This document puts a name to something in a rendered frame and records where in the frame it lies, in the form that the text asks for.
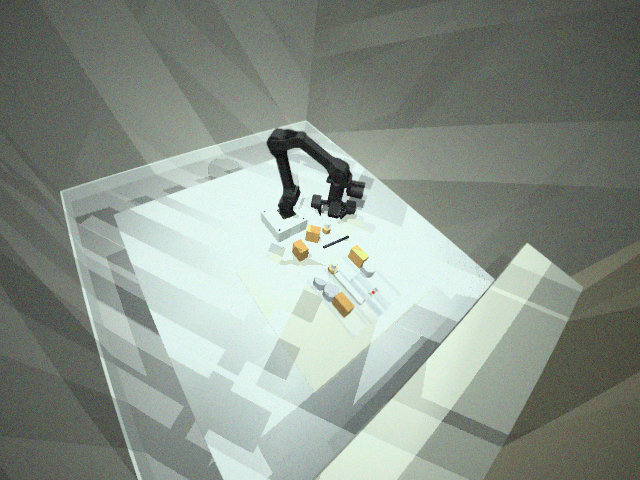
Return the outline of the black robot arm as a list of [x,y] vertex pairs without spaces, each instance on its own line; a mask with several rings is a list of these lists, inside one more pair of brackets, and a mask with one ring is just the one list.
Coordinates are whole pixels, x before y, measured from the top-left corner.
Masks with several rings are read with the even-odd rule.
[[[300,196],[299,185],[293,182],[292,173],[288,161],[287,150],[300,148],[316,162],[323,165],[329,176],[326,182],[331,183],[330,193],[334,196],[341,196],[346,188],[347,196],[362,199],[365,182],[352,180],[350,165],[340,158],[331,156],[315,141],[313,141],[304,131],[275,129],[267,140],[271,155],[275,158],[283,185],[283,194],[279,200],[277,211],[283,219],[296,215],[293,206]],[[343,201],[334,201],[331,198],[328,204],[328,217],[342,218],[346,209]]]

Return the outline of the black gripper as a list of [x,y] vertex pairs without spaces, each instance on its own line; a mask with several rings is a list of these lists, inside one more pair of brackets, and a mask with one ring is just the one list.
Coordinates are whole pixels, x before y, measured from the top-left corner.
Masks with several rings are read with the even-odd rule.
[[[334,201],[339,201],[342,200],[343,195],[341,196],[334,196],[330,193],[329,190],[329,195],[328,195],[328,200],[323,200],[322,195],[312,195],[312,201],[311,201],[311,207],[314,209],[317,209],[319,212],[319,215],[321,216],[321,210],[322,210],[322,205],[328,206],[329,201],[332,199],[334,199]],[[349,214],[355,214],[356,211],[356,202],[352,201],[352,200],[347,200],[346,202],[343,202],[343,207],[344,209],[346,209],[346,213],[345,215]]]

